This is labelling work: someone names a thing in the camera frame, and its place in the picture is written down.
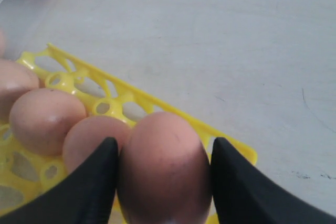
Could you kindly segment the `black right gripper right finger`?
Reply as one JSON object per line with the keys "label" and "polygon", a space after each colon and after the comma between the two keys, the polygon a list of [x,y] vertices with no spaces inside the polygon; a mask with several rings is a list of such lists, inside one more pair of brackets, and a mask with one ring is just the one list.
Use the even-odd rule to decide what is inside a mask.
{"label": "black right gripper right finger", "polygon": [[213,143],[211,177],[219,223],[335,223],[270,180],[224,137]]}

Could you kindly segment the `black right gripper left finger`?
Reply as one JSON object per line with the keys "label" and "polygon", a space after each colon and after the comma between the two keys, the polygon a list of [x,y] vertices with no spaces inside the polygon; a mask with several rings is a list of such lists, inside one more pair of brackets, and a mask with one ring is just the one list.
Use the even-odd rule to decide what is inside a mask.
{"label": "black right gripper left finger", "polygon": [[67,178],[1,223],[108,223],[117,169],[118,145],[108,137]]}

